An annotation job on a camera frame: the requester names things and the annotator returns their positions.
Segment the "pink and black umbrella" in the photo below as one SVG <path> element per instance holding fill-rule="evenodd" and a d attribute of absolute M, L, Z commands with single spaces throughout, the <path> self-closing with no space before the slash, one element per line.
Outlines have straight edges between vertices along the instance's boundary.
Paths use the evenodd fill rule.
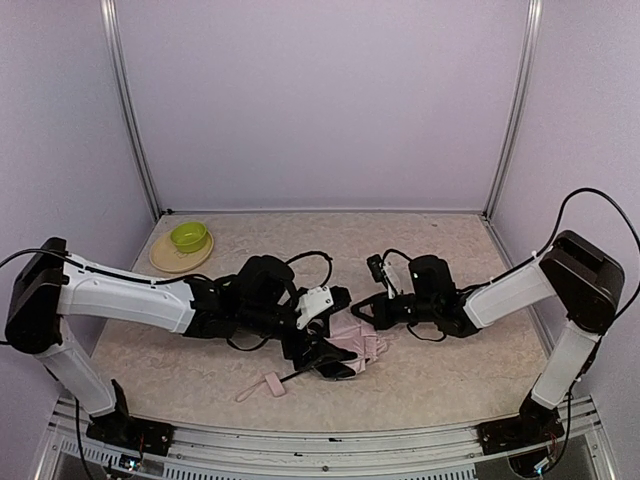
<path fill-rule="evenodd" d="M 386 340 L 379 335 L 374 327 L 364 320 L 357 319 L 352 314 L 339 314 L 335 320 L 327 321 L 325 326 L 329 327 L 329 337 L 326 338 L 328 342 L 358 354 L 356 360 L 340 362 L 353 369 L 351 378 L 363 373 L 369 364 L 378 361 L 388 351 Z M 315 368 L 298 373 L 293 371 L 285 376 L 269 372 L 256 383 L 239 392 L 235 401 L 237 403 L 243 402 L 261 388 L 268 390 L 274 398 L 283 397 L 287 394 L 284 386 L 286 382 L 312 371 L 316 372 Z"/>

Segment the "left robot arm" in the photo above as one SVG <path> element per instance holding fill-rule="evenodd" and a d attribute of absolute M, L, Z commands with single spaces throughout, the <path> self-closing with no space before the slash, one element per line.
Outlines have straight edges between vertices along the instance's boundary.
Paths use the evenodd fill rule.
<path fill-rule="evenodd" d="M 173 279 L 134 275 L 69 253 L 65 240 L 48 239 L 28 250 L 16 277 L 5 338 L 38 358 L 94 419 L 126 417 L 122 389 L 97 373 L 68 327 L 66 316 L 94 316 L 150 325 L 195 339 L 230 342 L 238 332 L 280 342 L 297 373 L 354 376 L 356 353 L 333 345 L 314 322 L 346 308 L 344 287 L 299 288 L 289 263 L 250 257 L 236 274 L 215 280 L 202 274 Z"/>

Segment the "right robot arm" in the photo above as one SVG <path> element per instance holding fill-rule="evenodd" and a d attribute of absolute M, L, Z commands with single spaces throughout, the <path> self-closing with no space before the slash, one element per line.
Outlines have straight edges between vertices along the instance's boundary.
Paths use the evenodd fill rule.
<path fill-rule="evenodd" d="M 427 322 L 446 337 L 466 338 L 539 301 L 558 298 L 568 323 L 521 405 L 522 416 L 554 410 L 587 370 L 616 319 L 625 282 L 616 260 L 571 230 L 511 271 L 465 289 L 456 287 L 448 263 L 435 255 L 409 261 L 410 294 L 396 291 L 381 256 L 369 257 L 367 265 L 386 290 L 352 305 L 351 312 L 378 331 Z"/>

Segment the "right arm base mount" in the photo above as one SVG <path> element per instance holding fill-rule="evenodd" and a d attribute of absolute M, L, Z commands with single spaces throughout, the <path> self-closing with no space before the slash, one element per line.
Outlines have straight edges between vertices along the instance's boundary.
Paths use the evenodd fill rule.
<path fill-rule="evenodd" d="M 483 422 L 477 426 L 484 455 L 517 450 L 550 441 L 565 434 L 560 420 L 540 422 L 520 416 Z"/>

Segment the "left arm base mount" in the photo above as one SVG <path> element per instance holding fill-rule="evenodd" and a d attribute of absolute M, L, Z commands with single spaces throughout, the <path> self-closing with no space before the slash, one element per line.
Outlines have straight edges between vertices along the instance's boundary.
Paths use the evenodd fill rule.
<path fill-rule="evenodd" d="M 123 425 L 108 425 L 104 420 L 92 420 L 86 435 L 108 445 L 166 457 L 174 432 L 175 427 L 171 424 L 132 417 Z"/>

